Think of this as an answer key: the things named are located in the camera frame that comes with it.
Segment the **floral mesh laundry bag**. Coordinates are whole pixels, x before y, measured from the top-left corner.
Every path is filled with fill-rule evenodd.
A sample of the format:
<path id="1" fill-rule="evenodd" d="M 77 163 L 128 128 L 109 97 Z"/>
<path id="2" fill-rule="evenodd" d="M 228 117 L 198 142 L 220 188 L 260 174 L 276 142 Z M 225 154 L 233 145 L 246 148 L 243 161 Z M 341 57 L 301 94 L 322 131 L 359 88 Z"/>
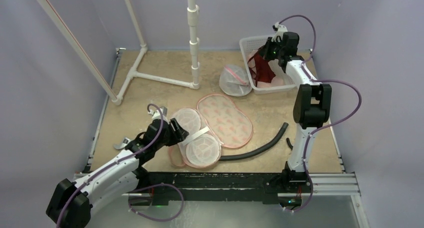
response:
<path id="1" fill-rule="evenodd" d="M 223 149 L 239 149 L 252 138 L 251 120 L 226 95 L 210 94 L 196 108 L 182 108 L 173 116 L 188 131 L 187 138 L 168 149 L 177 167 L 204 169 L 222 158 Z"/>

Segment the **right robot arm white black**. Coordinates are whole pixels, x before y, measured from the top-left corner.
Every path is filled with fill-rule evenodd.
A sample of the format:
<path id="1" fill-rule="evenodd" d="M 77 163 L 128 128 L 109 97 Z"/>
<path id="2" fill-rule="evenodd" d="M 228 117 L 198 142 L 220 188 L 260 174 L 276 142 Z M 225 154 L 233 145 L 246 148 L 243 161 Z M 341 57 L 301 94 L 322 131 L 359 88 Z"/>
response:
<path id="1" fill-rule="evenodd" d="M 315 133 L 329 119 L 332 94 L 331 86 L 318 82 L 304 59 L 297 54 L 299 39 L 295 32 L 277 32 L 267 39 L 259 52 L 265 61 L 277 60 L 279 67 L 297 87 L 293 107 L 296 137 L 280 179 L 282 188 L 288 192 L 307 181 Z"/>

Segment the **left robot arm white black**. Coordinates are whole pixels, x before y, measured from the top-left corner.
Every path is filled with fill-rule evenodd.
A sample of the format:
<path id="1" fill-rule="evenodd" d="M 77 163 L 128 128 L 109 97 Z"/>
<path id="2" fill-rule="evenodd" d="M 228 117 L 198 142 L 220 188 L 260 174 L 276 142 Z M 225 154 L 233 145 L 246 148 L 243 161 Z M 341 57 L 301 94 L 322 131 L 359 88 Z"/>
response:
<path id="1" fill-rule="evenodd" d="M 160 182 L 143 168 L 162 147 L 183 142 L 189 132 L 176 119 L 154 119 L 112 160 L 91 173 L 70 181 L 60 181 L 49 201 L 46 215 L 58 228 L 84 228 L 92 216 L 115 198 L 127 192 L 152 192 L 155 188 L 173 189 L 182 201 L 180 189 Z"/>

